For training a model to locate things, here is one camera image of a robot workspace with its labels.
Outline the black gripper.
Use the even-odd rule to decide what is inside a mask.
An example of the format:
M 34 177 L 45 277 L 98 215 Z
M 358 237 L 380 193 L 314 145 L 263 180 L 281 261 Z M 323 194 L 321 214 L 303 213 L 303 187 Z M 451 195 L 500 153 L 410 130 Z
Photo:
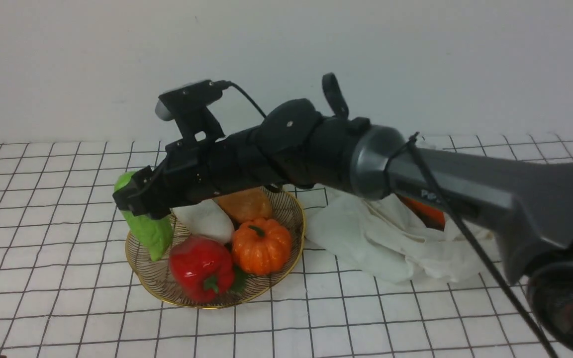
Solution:
M 284 183 L 277 166 L 255 142 L 256 134 L 241 131 L 193 149 L 177 146 L 154 170 L 146 166 L 120 175 L 113 200 L 118 209 L 134 217 L 162 219 L 173 207 Z

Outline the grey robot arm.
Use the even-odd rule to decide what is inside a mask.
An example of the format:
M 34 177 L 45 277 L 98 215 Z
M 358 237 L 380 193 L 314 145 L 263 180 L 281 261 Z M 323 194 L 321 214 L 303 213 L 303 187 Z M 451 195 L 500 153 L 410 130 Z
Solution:
M 573 163 L 419 149 L 391 127 L 323 116 L 296 99 L 227 138 L 184 135 L 160 165 L 139 170 L 113 198 L 136 216 L 162 218 L 173 207 L 284 183 L 372 201 L 398 193 L 492 231 L 506 281 L 528 278 L 534 316 L 573 351 Z

